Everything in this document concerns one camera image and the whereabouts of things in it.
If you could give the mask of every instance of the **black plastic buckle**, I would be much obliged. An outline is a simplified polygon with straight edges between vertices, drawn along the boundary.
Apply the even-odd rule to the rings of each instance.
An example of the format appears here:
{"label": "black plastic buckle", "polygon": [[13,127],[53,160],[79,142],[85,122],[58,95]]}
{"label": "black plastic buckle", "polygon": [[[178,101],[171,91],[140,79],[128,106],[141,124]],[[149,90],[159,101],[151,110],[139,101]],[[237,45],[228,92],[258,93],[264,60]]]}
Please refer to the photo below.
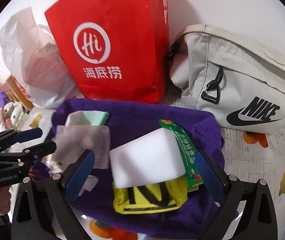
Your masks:
{"label": "black plastic buckle", "polygon": [[[216,79],[211,80],[208,84],[207,84],[207,88],[205,91],[202,92],[201,94],[201,98],[207,102],[213,103],[215,105],[219,104],[220,101],[220,87],[219,84],[221,83],[223,78],[223,68],[222,66],[219,67]],[[213,97],[213,96],[209,96],[208,92],[209,91],[215,91],[217,92],[217,96]]]}
{"label": "black plastic buckle", "polygon": [[178,50],[180,49],[180,44],[175,42],[174,44],[172,44],[172,46],[170,47],[170,51],[167,53],[165,60],[168,61],[173,61],[173,58],[175,57],[175,54],[178,52]]}

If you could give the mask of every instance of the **nike swoosh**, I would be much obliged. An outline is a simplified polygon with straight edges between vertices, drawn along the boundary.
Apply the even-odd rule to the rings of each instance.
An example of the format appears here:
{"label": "nike swoosh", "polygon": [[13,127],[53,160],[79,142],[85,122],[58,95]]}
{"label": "nike swoosh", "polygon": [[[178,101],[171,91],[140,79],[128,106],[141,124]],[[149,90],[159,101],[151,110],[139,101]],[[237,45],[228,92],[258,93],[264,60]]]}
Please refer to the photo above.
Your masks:
{"label": "nike swoosh", "polygon": [[227,115],[227,122],[230,123],[233,126],[247,126],[247,125],[255,125],[255,124],[261,124],[261,123],[268,123],[268,122],[275,122],[275,121],[279,121],[281,119],[278,120],[261,120],[261,121],[245,121],[245,120],[241,120],[239,118],[239,113],[243,110],[244,108],[232,112],[231,114]]}

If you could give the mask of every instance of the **white mesh pouch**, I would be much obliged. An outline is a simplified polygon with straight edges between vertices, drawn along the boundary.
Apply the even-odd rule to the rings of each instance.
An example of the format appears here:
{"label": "white mesh pouch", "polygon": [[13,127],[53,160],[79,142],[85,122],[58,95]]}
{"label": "white mesh pouch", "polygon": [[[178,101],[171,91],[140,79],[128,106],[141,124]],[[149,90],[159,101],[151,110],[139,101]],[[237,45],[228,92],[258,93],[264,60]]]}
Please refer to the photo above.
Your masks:
{"label": "white mesh pouch", "polygon": [[57,149],[52,159],[62,170],[76,162],[86,149],[95,153],[94,169],[109,167],[110,130],[107,126],[59,125],[54,142]]}

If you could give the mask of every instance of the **white wall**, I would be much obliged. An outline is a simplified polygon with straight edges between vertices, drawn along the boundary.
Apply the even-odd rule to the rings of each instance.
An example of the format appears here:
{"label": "white wall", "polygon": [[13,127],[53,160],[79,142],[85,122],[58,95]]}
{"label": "white wall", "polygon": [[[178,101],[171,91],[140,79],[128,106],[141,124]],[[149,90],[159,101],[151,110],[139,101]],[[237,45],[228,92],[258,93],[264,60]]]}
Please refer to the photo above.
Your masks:
{"label": "white wall", "polygon": [[[0,28],[14,13],[31,6],[38,24],[57,0],[12,0],[0,15]],[[187,25],[207,23],[257,38],[285,53],[285,7],[279,0],[168,0],[171,42]],[[0,50],[0,83],[9,76]]]}

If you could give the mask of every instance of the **person's hand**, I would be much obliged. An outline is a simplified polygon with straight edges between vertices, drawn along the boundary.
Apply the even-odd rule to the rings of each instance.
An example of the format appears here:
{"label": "person's hand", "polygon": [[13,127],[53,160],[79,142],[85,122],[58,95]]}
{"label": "person's hand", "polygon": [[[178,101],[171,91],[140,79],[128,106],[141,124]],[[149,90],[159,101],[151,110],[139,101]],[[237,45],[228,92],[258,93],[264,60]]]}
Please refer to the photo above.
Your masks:
{"label": "person's hand", "polygon": [[0,188],[0,213],[5,215],[10,211],[10,186]]}

